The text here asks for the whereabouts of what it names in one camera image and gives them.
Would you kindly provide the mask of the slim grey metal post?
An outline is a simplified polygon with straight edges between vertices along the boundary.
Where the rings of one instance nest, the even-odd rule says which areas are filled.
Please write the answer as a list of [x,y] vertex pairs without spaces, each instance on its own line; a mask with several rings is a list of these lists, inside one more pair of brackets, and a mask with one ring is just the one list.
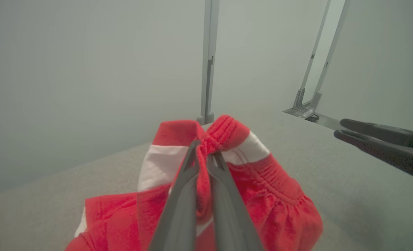
[[313,46],[311,57],[309,59],[308,66],[307,66],[307,69],[305,71],[305,75],[303,77],[302,84],[300,86],[300,89],[297,92],[297,96],[295,98],[295,101],[294,101],[294,104],[293,104],[293,107],[292,107],[292,110],[294,110],[296,112],[299,112],[299,113],[302,113],[302,114],[304,114],[305,112],[308,111],[308,109],[306,109],[303,106],[303,97],[305,95],[305,90],[306,90],[305,86],[307,84],[309,73],[310,73],[311,67],[313,65],[313,60],[314,60],[315,55],[316,55],[316,50],[317,50],[318,45],[319,45],[319,41],[320,41],[322,30],[324,28],[324,24],[325,24],[325,21],[326,21],[326,18],[327,18],[327,14],[328,14],[330,4],[331,4],[331,0],[327,0],[326,8],[325,8],[324,13],[323,13],[323,17],[322,17],[321,24],[320,24],[320,27],[319,27],[319,30],[318,30],[318,34],[317,34],[317,37],[316,37],[316,40],[315,40],[315,43],[314,43],[314,46]]
[[302,119],[310,118],[311,120],[316,113],[322,96],[321,87],[330,67],[350,2],[351,0],[331,0],[313,65],[305,86],[303,106],[308,111],[302,114]]

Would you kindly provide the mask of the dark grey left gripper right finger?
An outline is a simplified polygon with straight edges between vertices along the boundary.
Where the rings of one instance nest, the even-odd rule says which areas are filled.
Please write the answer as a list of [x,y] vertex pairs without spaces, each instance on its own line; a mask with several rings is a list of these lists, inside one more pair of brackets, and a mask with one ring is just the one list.
[[255,225],[221,152],[208,156],[216,251],[264,251]]

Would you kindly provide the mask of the red white shorts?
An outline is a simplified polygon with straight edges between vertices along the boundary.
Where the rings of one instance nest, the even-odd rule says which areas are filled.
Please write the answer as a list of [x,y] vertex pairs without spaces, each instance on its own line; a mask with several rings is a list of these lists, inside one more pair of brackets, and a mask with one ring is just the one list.
[[215,251],[206,156],[216,151],[223,154],[264,249],[313,248],[323,232],[313,201],[248,127],[222,115],[206,130],[193,120],[162,122],[145,155],[138,191],[86,199],[66,251],[147,251],[193,141],[200,141],[196,251]]

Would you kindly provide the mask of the grey metal post double foot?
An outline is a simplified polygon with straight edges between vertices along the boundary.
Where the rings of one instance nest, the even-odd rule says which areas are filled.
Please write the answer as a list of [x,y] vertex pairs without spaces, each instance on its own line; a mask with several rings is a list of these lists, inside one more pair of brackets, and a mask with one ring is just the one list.
[[202,90],[200,102],[200,116],[197,122],[201,125],[214,121],[211,111],[213,74],[216,55],[217,31],[219,26],[220,0],[205,0],[204,38],[202,59]]

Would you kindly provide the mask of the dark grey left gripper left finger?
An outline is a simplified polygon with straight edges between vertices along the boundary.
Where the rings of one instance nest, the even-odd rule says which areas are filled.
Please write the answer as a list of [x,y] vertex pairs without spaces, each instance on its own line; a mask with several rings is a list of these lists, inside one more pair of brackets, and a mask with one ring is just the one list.
[[175,178],[170,195],[149,244],[149,251],[195,251],[196,197],[199,164],[193,141]]

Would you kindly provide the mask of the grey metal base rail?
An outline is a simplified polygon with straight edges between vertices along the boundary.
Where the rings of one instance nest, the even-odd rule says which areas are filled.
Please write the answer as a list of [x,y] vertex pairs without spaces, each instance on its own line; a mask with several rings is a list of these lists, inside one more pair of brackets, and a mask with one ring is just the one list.
[[[289,115],[292,115],[292,116],[296,116],[296,117],[302,119],[301,118],[302,112],[294,110],[293,108],[284,110],[283,113],[286,113],[286,114],[289,114]],[[331,118],[329,116],[326,116],[324,114],[321,114],[321,113],[315,113],[313,115],[313,117],[315,117],[315,119],[310,120],[310,118],[308,118],[308,119],[303,119],[303,120],[311,121],[315,124],[319,124],[320,126],[329,128],[331,130],[342,130],[343,129],[343,127],[340,125],[340,121],[337,120],[337,119],[333,119],[333,118]]]

